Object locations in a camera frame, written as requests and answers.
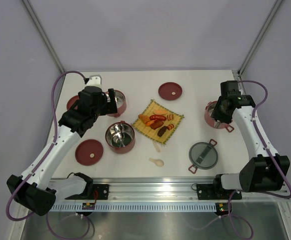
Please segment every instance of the brown food item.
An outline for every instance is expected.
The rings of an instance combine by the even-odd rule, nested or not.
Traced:
[[[146,115],[139,114],[138,117],[144,124],[150,121],[150,118]]]
[[[153,110],[153,113],[155,115],[166,115],[166,114],[168,114],[168,111],[166,111],[166,110]]]
[[[164,122],[163,121],[157,121],[157,122],[155,122],[154,124],[152,124],[150,127],[152,128],[152,129],[157,129],[157,128],[160,128],[162,125],[164,124]]]
[[[168,126],[167,126],[167,129],[168,130],[171,130],[171,129],[173,129],[175,126],[173,125],[173,124],[169,124]]]
[[[173,115],[173,114],[169,114],[169,115],[167,116],[167,119],[168,119],[168,121],[174,119],[174,115]]]
[[[159,137],[162,137],[163,134],[165,134],[166,130],[167,130],[167,127],[166,126],[161,127],[161,129],[157,132],[157,135]]]
[[[150,120],[155,120],[155,119],[158,119],[160,121],[167,120],[167,118],[165,116],[162,116],[162,115],[151,115],[150,116]]]
[[[147,126],[147,127],[149,127],[149,126],[151,126],[152,124],[154,124],[155,122],[157,122],[158,120],[157,119],[155,119],[155,120],[151,120],[151,121],[148,121],[145,125]]]

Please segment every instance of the pot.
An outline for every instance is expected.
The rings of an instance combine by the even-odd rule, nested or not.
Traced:
[[[107,97],[107,100],[109,101],[110,100],[109,93],[106,92],[105,95]],[[108,116],[118,118],[127,109],[126,96],[119,90],[114,90],[114,95],[117,113],[108,114]]]
[[[135,131],[125,121],[116,122],[105,131],[105,141],[116,154],[125,154],[135,146]]]
[[[211,114],[215,109],[216,105],[217,101],[212,101],[209,102],[205,107],[204,119],[206,123],[214,129],[226,129],[229,133],[232,133],[235,129],[233,126],[224,122],[222,122],[221,124],[216,124],[216,121],[211,117]]]

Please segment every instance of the gray lid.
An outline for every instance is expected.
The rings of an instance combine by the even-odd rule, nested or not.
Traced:
[[[207,170],[217,164],[218,153],[211,143],[198,142],[190,148],[189,158],[195,167]]]

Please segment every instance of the red lid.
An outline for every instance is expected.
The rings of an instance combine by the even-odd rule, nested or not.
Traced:
[[[165,100],[176,100],[182,94],[182,87],[175,82],[166,82],[159,87],[159,95]]]
[[[104,154],[101,142],[88,139],[79,144],[75,150],[75,159],[79,164],[90,166],[99,162]]]
[[[76,102],[76,100],[79,100],[78,95],[71,97],[70,100],[66,104],[66,109],[69,110],[71,106]]]

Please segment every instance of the perforated metal strip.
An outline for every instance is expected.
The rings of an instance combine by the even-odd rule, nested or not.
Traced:
[[[58,202],[51,212],[216,212],[212,202],[98,202],[83,209],[84,202]]]

